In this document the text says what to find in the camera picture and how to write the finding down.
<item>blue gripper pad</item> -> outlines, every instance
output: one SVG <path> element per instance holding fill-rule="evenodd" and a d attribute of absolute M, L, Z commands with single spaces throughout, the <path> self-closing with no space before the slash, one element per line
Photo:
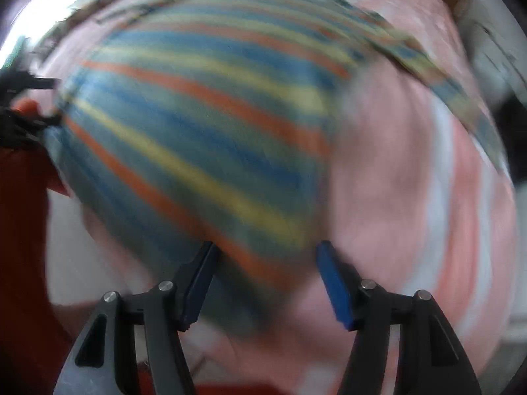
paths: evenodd
<path fill-rule="evenodd" d="M 341 278 L 335 259 L 335 248 L 330 241 L 322 241 L 317 245 L 317 267 L 326 286 L 329 300 L 337 320 L 342 322 L 344 327 L 350 331 L 353 324 L 350 307 L 351 295 Z"/>

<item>silver bolt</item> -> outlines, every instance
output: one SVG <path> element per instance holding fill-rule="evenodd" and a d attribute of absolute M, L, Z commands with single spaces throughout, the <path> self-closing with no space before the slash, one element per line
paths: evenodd
<path fill-rule="evenodd" d="M 363 279 L 362 282 L 360 282 L 360 286 L 362 286 L 362 288 L 365 290 L 372 290 L 377 286 L 377 284 L 371 279 Z"/>
<path fill-rule="evenodd" d="M 117 298 L 117 292 L 115 291 L 108 291 L 106 294 L 102 296 L 104 301 L 106 303 L 110 303 L 111 301 L 114 301 Z"/>
<path fill-rule="evenodd" d="M 172 281 L 163 281 L 157 287 L 162 291 L 169 291 L 172 289 L 173 286 L 174 284 L 172 283 Z"/>
<path fill-rule="evenodd" d="M 419 290 L 417 292 L 417 296 L 421 300 L 430 300 L 431 299 L 431 294 L 428 291 L 426 291 L 426 290 Z"/>

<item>multicolored striped fabric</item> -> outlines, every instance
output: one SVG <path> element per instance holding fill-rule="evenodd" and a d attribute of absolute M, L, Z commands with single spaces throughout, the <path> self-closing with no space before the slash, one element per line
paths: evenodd
<path fill-rule="evenodd" d="M 47 147 L 158 277 L 203 240 L 219 244 L 230 260 L 204 313 L 244 331 L 311 260 L 339 100 L 379 53 L 429 86 L 500 169 L 499 137 L 460 85 L 414 39 L 344 0 L 141 5 L 65 83 L 64 126 Z"/>

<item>pink and white striped fabric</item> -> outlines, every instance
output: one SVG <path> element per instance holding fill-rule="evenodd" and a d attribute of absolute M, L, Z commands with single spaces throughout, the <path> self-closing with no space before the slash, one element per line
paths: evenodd
<path fill-rule="evenodd" d="M 348 1 L 415 36 L 484 106 L 441 0 Z M 112 27 L 112 22 L 96 26 L 88 20 L 61 43 L 41 74 L 66 77 Z M 350 85 L 343 103 L 346 125 L 333 155 L 320 222 L 325 237 L 364 277 L 387 290 L 431 291 L 476 372 L 482 370 L 507 324 L 512 300 L 516 214 L 510 180 L 493 168 L 438 98 L 387 59 L 380 58 Z M 146 270 L 93 216 L 86 221 L 109 263 L 125 279 L 139 279 L 148 288 L 153 281 Z M 313 269 L 264 333 L 241 340 L 199 322 L 185 338 L 235 373 L 288 393 L 325 395 L 336 393 L 353 334 L 335 320 Z M 394 335 L 386 390 L 395 378 L 396 352 Z"/>

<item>pink fabric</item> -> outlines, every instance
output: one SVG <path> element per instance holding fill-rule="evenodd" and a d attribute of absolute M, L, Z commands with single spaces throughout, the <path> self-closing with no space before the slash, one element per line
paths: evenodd
<path fill-rule="evenodd" d="M 441 0 L 348 1 L 413 34 L 483 107 Z M 118 21 L 98 26 L 88 20 L 79 26 L 42 74 L 66 77 Z M 482 370 L 507 323 L 512 297 L 515 209 L 508 178 L 491 166 L 444 104 L 384 58 L 350 85 L 343 99 L 346 117 L 321 222 L 327 238 L 363 276 L 384 288 L 410 295 L 430 290 L 476 371 Z M 51 106 L 49 96 L 40 100 Z M 98 221 L 88 221 L 124 277 L 144 272 Z M 147 288 L 148 275 L 140 278 Z M 354 336 L 335 320 L 313 271 L 265 333 L 238 340 L 203 324 L 186 337 L 234 372 L 291 393 L 323 395 L 336 392 Z M 393 338 L 387 389 L 396 368 Z"/>

